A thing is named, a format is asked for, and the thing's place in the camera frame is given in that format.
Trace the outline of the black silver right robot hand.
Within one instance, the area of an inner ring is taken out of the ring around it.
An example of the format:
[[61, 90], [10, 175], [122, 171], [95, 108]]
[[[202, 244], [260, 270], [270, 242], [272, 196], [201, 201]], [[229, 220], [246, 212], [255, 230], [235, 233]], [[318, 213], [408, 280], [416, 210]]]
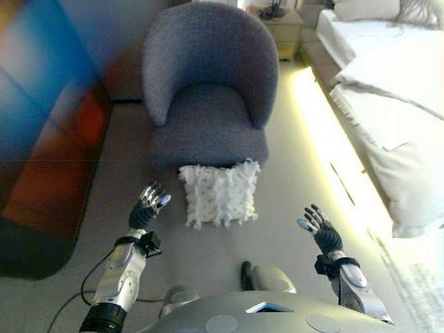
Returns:
[[343, 242], [327, 215], [316, 205], [304, 208], [304, 217], [296, 223], [314, 238], [322, 254], [343, 250]]

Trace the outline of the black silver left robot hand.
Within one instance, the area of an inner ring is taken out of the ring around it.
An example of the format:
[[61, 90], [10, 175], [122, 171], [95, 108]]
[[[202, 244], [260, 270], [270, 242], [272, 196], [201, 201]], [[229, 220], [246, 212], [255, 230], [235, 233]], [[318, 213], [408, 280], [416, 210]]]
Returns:
[[147, 229], [171, 200], [171, 194], [165, 192], [162, 184], [156, 180], [149, 182], [139, 195], [130, 213], [128, 225], [130, 229]]

